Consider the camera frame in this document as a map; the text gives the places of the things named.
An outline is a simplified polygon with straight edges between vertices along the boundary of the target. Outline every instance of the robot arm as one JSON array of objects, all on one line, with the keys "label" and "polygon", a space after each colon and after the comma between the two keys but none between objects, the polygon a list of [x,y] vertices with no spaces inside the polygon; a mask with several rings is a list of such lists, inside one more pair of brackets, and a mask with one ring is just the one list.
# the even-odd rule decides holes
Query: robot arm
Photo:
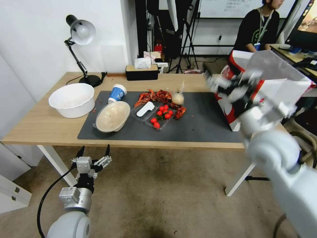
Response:
[{"label": "robot arm", "polygon": [[265,95],[255,99],[262,73],[247,71],[233,80],[205,71],[207,86],[228,97],[241,122],[248,159],[255,163],[273,186],[273,193],[287,219],[301,238],[317,234],[317,172],[299,165],[300,147],[288,133],[274,130],[284,117],[295,112],[295,105],[276,104]]},{"label": "robot arm", "polygon": [[62,188],[59,199],[64,204],[64,215],[50,227],[47,238],[88,238],[90,234],[90,219],[88,213],[91,208],[91,196],[94,192],[94,179],[97,173],[104,169],[112,161],[110,146],[108,145],[105,156],[101,159],[92,160],[83,157],[84,146],[72,160],[77,168],[78,179],[74,187]]}]

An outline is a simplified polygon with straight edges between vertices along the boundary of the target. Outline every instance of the desk lamp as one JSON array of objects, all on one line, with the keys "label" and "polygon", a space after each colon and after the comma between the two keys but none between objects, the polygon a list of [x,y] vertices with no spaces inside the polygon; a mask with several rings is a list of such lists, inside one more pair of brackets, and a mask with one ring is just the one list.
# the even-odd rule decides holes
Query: desk lamp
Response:
[{"label": "desk lamp", "polygon": [[84,77],[82,77],[79,82],[80,83],[87,83],[93,87],[99,86],[102,83],[102,80],[97,75],[87,75],[87,69],[81,63],[76,55],[72,50],[73,44],[78,45],[88,45],[94,38],[96,34],[96,29],[88,21],[85,20],[78,20],[73,15],[68,15],[66,17],[66,22],[70,26],[70,35],[71,37],[64,41],[64,43],[69,48],[70,52],[72,53],[73,57],[75,58],[78,67],[83,72]]}]

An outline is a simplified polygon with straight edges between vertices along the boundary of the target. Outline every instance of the tissue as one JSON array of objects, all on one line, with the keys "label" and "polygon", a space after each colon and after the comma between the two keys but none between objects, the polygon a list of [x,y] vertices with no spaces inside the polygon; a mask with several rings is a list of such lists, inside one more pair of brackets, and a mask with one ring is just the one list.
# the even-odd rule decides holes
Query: tissue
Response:
[{"label": "tissue", "polygon": [[150,58],[138,58],[134,60],[134,68],[150,68],[151,59]]}]

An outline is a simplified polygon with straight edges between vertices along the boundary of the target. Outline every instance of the black lamp base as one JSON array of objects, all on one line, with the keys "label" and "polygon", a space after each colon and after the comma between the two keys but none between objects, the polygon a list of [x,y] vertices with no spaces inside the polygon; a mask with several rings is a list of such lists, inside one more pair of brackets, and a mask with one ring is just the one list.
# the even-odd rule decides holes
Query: black lamp base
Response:
[{"label": "black lamp base", "polygon": [[89,84],[93,87],[97,87],[102,83],[101,79],[97,75],[88,75],[88,82],[86,82],[85,77],[81,78],[79,82]]}]

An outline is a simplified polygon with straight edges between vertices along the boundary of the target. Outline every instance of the gray table mat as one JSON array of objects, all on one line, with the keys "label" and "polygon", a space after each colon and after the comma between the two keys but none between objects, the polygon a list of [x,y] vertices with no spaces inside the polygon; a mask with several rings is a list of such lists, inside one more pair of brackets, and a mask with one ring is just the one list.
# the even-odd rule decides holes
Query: gray table mat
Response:
[{"label": "gray table mat", "polygon": [[[133,106],[141,92],[128,92],[123,98]],[[242,142],[239,132],[232,132],[216,99],[211,93],[184,93],[186,113],[179,120],[171,119],[161,131],[129,116],[118,132],[102,133],[93,127],[99,111],[107,104],[110,91],[101,91],[95,113],[90,112],[78,139],[187,141],[187,142]]]}]

